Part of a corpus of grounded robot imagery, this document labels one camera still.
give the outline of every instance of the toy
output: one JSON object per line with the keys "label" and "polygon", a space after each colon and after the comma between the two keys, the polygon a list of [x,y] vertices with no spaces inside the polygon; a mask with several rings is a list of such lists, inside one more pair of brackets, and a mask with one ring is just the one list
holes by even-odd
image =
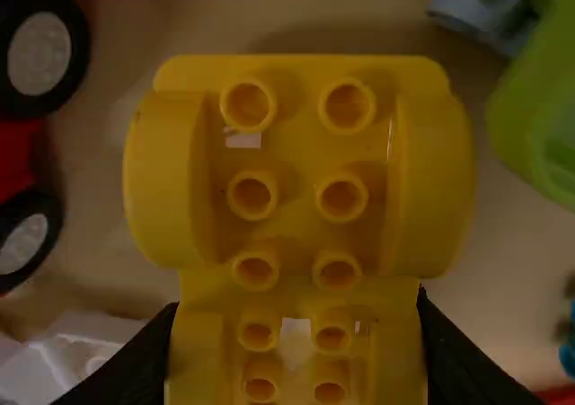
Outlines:
{"label": "toy", "polygon": [[422,403],[419,278],[448,269],[473,198],[437,64],[177,57],[137,110],[124,191],[140,248],[181,275],[169,403]]}
{"label": "toy", "polygon": [[432,0],[430,14],[503,53],[520,53],[487,111],[491,142],[513,171],[575,209],[573,0]]}
{"label": "toy", "polygon": [[0,0],[0,294],[48,256],[62,226],[56,198],[37,189],[32,139],[84,76],[89,35],[73,0]]}
{"label": "toy", "polygon": [[62,227],[62,207],[36,188],[30,168],[32,139],[41,125],[0,120],[0,295],[36,270]]}
{"label": "toy", "polygon": [[74,0],[0,0],[0,113],[37,118],[64,105],[84,78],[90,35]]}

